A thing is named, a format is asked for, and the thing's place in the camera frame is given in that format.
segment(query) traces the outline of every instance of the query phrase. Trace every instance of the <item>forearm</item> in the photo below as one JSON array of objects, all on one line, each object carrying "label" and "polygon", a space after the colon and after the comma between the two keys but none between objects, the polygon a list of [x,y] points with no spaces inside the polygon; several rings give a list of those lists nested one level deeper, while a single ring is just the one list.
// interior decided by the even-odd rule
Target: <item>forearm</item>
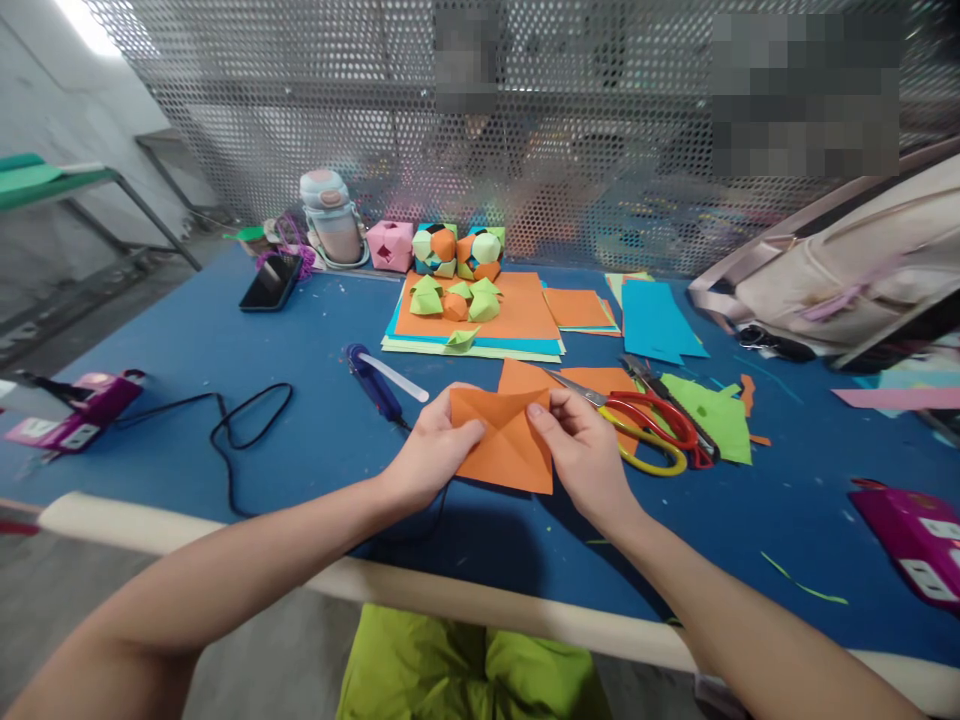
[{"label": "forearm", "polygon": [[199,652],[411,511],[372,479],[224,528],[134,578],[76,639]]},{"label": "forearm", "polygon": [[921,718],[868,667],[636,508],[601,528],[676,613],[697,654],[757,718]]}]

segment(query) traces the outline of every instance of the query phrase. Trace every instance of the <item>metal mesh panel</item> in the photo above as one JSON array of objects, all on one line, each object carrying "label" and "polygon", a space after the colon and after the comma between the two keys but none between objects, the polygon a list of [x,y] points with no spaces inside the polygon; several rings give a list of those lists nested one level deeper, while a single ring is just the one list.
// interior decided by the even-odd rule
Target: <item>metal mesh panel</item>
[{"label": "metal mesh panel", "polygon": [[[860,0],[87,0],[244,221],[340,172],[368,221],[506,225],[507,255],[692,275],[839,185],[712,175],[717,13]],[[496,13],[496,104],[436,111],[437,8]],[[901,148],[958,129],[950,3],[906,6]]]}]

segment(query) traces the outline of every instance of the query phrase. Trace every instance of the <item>white backpack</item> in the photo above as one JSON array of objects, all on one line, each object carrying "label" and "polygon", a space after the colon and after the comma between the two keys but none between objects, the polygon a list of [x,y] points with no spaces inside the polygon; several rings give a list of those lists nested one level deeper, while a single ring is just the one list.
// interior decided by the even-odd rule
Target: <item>white backpack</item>
[{"label": "white backpack", "polygon": [[[900,175],[926,169],[825,230],[797,237],[889,178],[863,177],[835,190],[694,280],[693,303],[801,342],[836,350],[862,343],[946,286],[960,287],[958,152],[960,138],[905,156]],[[735,286],[734,294],[711,290],[721,280]]]}]

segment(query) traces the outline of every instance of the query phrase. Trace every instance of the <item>yellow scissors handle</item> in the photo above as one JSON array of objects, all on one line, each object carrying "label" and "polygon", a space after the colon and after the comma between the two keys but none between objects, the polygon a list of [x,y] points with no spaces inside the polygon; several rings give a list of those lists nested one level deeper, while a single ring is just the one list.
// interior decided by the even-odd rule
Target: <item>yellow scissors handle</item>
[{"label": "yellow scissors handle", "polygon": [[657,477],[676,477],[680,473],[684,472],[687,469],[687,456],[684,452],[668,443],[666,440],[661,440],[656,435],[651,432],[646,432],[635,427],[630,427],[620,422],[616,416],[607,410],[605,407],[598,409],[600,415],[616,427],[618,430],[625,432],[627,435],[631,435],[637,438],[640,442],[646,443],[647,445],[653,445],[656,448],[662,450],[666,455],[672,457],[675,462],[669,467],[658,467],[657,465],[651,465],[650,463],[645,463],[640,458],[635,455],[631,455],[626,450],[623,449],[623,446],[620,445],[620,457],[630,463],[633,467],[641,472],[645,472],[649,475],[656,475]]}]

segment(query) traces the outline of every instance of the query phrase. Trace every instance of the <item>water bottle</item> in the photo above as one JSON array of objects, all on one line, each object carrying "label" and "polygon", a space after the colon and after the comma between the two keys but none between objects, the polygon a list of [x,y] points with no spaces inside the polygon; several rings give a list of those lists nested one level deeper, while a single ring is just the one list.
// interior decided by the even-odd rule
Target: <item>water bottle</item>
[{"label": "water bottle", "polygon": [[311,244],[328,265],[358,267],[367,261],[369,249],[343,178],[332,170],[311,170],[300,178],[300,199],[307,225],[316,233]]}]

